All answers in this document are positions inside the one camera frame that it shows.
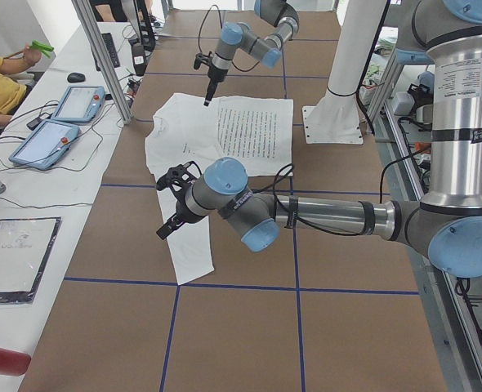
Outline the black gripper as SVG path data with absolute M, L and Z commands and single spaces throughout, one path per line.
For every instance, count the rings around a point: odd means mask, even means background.
M 176 212 L 156 231 L 161 239 L 166 239 L 170 234 L 177 231 L 183 224 L 194 224 L 203 219 L 202 216 L 192 212 L 184 202 L 176 202 Z
M 208 77 L 210 82 L 206 90 L 206 96 L 204 98 L 203 105 L 209 106 L 212 99 L 216 93 L 217 84 L 224 82 L 227 76 L 227 70 L 222 68 L 217 68 L 215 65 L 210 65 L 208 70 Z

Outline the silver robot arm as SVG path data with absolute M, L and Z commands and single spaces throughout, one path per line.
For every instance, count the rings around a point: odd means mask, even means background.
M 296 107 L 317 100 L 335 56 L 339 21 L 331 11 L 301 11 L 300 19 L 299 38 L 285 49 L 282 78 L 234 76 L 223 93 L 287 96 Z M 377 201 L 384 145 L 369 135 L 361 145 L 309 145 L 301 115 L 294 114 L 293 121 L 295 172 L 281 189 L 306 197 Z M 187 225 L 158 247 L 160 274 L 184 283 L 378 291 L 412 291 L 416 285 L 406 247 L 377 236 L 283 229 L 269 248 L 252 252 L 219 216 L 212 216 Z
M 274 31 L 267 37 L 258 37 L 248 24 L 226 22 L 221 27 L 215 51 L 207 54 L 200 52 L 195 56 L 195 69 L 201 65 L 208 67 L 209 84 L 204 100 L 206 106 L 211 103 L 217 85 L 224 82 L 238 49 L 265 67 L 273 68 L 282 57 L 285 42 L 299 31 L 297 11 L 285 1 L 256 1 L 254 13 L 274 27 Z

